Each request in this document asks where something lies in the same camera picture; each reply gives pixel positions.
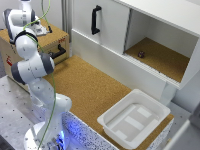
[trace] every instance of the brown countertop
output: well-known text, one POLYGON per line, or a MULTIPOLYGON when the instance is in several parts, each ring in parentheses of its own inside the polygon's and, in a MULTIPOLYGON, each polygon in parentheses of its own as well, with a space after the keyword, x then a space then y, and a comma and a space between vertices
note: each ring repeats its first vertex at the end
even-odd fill
MULTIPOLYGON (((51 76, 45 78, 52 83, 51 76)), ((131 89, 77 56, 58 64, 54 79, 56 92, 72 99, 70 111, 119 149, 123 149, 105 134, 97 118, 131 92, 131 89)), ((145 150, 173 118, 173 115, 169 115, 137 150, 145 150)))

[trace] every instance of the cabinet door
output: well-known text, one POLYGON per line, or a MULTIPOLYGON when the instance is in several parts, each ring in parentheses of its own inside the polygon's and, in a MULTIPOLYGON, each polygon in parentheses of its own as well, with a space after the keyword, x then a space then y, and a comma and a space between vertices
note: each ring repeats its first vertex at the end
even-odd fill
POLYGON ((73 29, 94 42, 122 54, 129 8, 113 0, 74 0, 73 2, 73 29), (102 8, 96 13, 96 27, 100 32, 92 35, 92 11, 97 5, 102 8))

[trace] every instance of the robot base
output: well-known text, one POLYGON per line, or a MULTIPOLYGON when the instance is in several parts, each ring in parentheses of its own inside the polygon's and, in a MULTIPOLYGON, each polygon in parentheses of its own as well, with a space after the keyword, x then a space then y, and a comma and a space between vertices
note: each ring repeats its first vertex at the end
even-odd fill
MULTIPOLYGON (((39 132, 39 130, 42 128, 42 126, 44 125, 44 122, 40 122, 36 125, 34 125, 32 128, 30 128, 24 137, 24 149, 25 150, 38 150, 38 146, 40 144, 40 142, 36 139, 36 135, 39 132)), ((70 143, 70 138, 68 137, 67 133, 64 133, 63 131, 61 131, 61 135, 63 136, 63 144, 64 144, 64 150, 66 150, 66 148, 68 147, 69 143, 70 143)), ((46 143, 45 145, 41 145, 39 150, 57 150, 56 148, 57 146, 55 146, 54 143, 49 142, 46 143)))

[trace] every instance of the white wall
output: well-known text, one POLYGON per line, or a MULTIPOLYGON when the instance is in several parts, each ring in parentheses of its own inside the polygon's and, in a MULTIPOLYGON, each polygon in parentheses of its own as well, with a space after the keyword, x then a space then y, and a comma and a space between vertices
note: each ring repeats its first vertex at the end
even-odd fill
POLYGON ((177 91, 173 102, 192 112, 200 102, 200 71, 180 91, 177 91))
MULTIPOLYGON (((32 8, 35 11, 38 17, 42 16, 41 0, 32 0, 32 8)), ((19 2, 18 0, 0 0, 0 29, 4 29, 5 25, 2 20, 2 13, 7 8, 18 9, 19 2)), ((44 8, 47 9, 49 5, 49 0, 44 0, 44 8)), ((62 29, 62 9, 61 9, 61 0, 51 0, 51 8, 47 14, 48 21, 62 29)))

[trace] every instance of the tiled floor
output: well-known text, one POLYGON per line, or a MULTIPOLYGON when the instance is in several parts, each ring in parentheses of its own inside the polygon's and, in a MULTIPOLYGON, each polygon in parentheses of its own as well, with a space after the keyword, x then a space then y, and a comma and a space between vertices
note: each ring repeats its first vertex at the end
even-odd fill
POLYGON ((3 65, 3 60, 1 58, 1 53, 0 53, 0 78, 4 77, 6 75, 4 65, 3 65))

